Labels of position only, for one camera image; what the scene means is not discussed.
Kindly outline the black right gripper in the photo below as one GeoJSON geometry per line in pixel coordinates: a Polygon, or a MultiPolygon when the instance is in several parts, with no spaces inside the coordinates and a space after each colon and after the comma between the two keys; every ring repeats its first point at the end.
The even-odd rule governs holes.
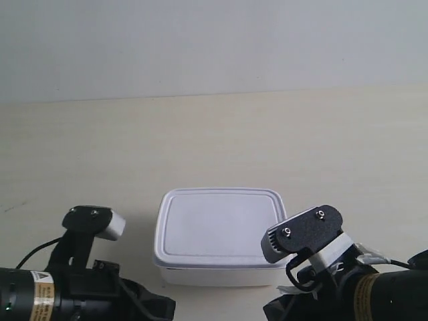
{"type": "Polygon", "coordinates": [[[377,274],[369,265],[357,262],[357,249],[348,249],[321,272],[314,264],[297,273],[299,281],[315,281],[313,292],[282,294],[265,304],[268,320],[354,320],[354,291],[364,276],[377,274]]]}

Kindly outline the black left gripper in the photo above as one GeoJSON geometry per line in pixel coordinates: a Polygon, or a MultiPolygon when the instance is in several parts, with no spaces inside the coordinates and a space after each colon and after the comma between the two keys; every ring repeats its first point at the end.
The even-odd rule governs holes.
{"type": "Polygon", "coordinates": [[[52,320],[172,320],[176,302],[122,278],[120,266],[96,260],[87,268],[93,236],[66,232],[55,245],[48,272],[55,286],[52,320]]]}

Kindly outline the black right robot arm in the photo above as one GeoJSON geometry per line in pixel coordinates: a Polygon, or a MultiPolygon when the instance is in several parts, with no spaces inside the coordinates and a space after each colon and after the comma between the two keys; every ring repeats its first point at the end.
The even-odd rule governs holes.
{"type": "Polygon", "coordinates": [[[328,270],[305,267],[298,279],[317,281],[314,292],[283,294],[268,302],[268,320],[426,320],[427,252],[403,264],[403,270],[380,273],[348,250],[328,270]]]}

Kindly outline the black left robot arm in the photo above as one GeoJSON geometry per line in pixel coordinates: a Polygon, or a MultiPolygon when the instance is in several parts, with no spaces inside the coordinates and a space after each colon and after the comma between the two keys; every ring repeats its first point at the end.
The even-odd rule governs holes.
{"type": "Polygon", "coordinates": [[[120,266],[96,260],[94,237],[66,232],[44,270],[1,268],[2,320],[172,320],[176,302],[122,278],[120,266]]]}

